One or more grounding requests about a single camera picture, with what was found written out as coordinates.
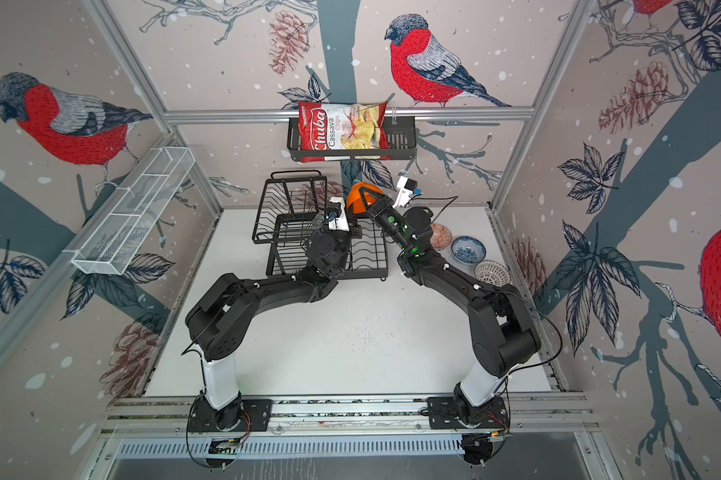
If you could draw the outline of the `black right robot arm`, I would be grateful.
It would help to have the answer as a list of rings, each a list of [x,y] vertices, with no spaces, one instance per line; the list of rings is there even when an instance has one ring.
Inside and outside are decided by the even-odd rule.
[[[455,416],[474,428],[506,422],[491,410],[499,404],[504,381],[516,366],[528,362],[541,347],[529,307],[517,288],[477,280],[451,265],[433,249],[431,220],[426,207],[399,212],[391,198],[366,186],[356,186],[365,213],[400,248],[397,264],[403,275],[456,305],[468,317],[474,362],[454,387]]]

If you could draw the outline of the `plain orange bowl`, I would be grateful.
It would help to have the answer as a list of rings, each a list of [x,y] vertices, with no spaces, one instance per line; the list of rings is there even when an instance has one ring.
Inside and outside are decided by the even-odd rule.
[[[379,187],[366,182],[356,183],[348,194],[348,206],[346,206],[348,218],[366,218],[368,207],[380,196],[384,196],[384,193]]]

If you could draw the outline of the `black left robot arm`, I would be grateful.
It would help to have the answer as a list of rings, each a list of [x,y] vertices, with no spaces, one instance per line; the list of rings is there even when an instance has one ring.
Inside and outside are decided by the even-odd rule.
[[[190,309],[184,323],[190,344],[200,348],[204,378],[204,391],[190,414],[194,430],[232,431],[246,420],[234,352],[254,317],[292,304],[318,302],[338,286],[352,252],[354,228],[336,223],[322,220],[302,241],[308,261],[298,272],[260,280],[226,273]]]

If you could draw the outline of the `orange patterned ceramic bowl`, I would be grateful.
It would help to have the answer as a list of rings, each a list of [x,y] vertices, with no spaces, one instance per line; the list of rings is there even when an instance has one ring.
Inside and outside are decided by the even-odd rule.
[[[432,223],[430,228],[432,231],[432,236],[430,237],[432,248],[436,251],[446,250],[453,241],[451,231],[439,223]]]

